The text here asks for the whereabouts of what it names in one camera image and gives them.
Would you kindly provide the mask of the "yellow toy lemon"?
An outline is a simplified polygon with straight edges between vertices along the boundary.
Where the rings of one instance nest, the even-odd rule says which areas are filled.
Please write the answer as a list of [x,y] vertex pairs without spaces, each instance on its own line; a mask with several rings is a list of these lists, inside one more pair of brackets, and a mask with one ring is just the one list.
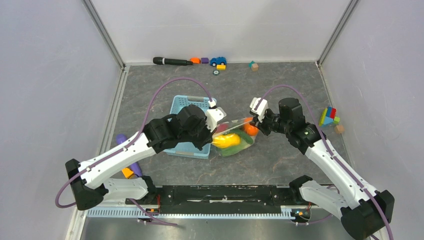
[[217,148],[225,149],[233,146],[237,146],[242,142],[239,135],[235,133],[223,134],[213,138],[211,144]]

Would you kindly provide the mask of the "orange toy fruit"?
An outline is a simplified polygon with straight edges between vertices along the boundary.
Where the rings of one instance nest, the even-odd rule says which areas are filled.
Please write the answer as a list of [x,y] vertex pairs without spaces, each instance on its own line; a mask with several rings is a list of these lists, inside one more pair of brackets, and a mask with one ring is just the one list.
[[244,121],[244,125],[243,125],[244,132],[251,137],[255,137],[258,134],[259,129],[255,127],[254,125],[251,125],[253,118],[247,117],[243,121]]

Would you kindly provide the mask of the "red toy apple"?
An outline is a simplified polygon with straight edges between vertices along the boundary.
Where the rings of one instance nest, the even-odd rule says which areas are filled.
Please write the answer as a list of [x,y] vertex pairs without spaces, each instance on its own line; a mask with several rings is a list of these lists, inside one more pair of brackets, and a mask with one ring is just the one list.
[[221,123],[216,127],[216,133],[221,133],[225,130],[228,129],[228,124],[227,123]]

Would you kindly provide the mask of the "green toy cucumber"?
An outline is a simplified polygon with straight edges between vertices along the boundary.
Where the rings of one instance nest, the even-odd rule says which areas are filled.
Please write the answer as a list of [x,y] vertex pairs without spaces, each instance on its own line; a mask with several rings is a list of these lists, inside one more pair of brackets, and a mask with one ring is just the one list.
[[243,130],[233,129],[233,130],[229,131],[228,133],[229,134],[235,134],[235,135],[239,136],[240,137],[240,143],[237,144],[237,145],[226,147],[226,148],[218,148],[217,151],[222,157],[228,157],[228,156],[235,155],[235,154],[249,148],[251,145],[253,145],[255,143],[256,135],[251,136]]

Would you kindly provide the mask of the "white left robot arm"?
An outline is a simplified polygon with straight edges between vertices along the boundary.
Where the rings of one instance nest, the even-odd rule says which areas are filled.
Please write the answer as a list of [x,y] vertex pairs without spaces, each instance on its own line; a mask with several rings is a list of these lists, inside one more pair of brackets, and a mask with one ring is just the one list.
[[114,179],[112,176],[141,159],[175,148],[179,143],[192,143],[202,150],[212,142],[218,122],[225,116],[220,107],[203,111],[191,104],[177,114],[152,119],[129,140],[97,157],[82,162],[67,161],[68,184],[77,209],[88,210],[104,200],[115,199],[153,203],[157,190],[149,176],[134,179]]

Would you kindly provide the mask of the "clear dotted zip top bag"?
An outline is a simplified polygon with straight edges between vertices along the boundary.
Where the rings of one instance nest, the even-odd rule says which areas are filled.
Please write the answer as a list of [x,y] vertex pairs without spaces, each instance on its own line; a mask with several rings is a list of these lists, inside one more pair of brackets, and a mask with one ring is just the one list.
[[252,120],[252,117],[246,117],[217,126],[211,144],[217,148],[220,156],[235,155],[255,143],[259,129],[251,125]]

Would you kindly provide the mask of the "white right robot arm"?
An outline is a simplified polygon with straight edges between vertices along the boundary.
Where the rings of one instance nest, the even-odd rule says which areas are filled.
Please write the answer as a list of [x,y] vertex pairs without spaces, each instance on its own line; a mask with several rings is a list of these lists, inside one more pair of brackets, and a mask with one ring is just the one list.
[[273,113],[265,99],[253,98],[253,126],[266,136],[272,132],[284,134],[338,189],[335,192],[303,175],[290,182],[289,199],[295,204],[310,202],[326,210],[341,221],[355,240],[371,237],[389,224],[394,196],[388,190],[377,190],[352,169],[317,126],[306,121],[297,98],[283,98],[278,107],[279,112]]

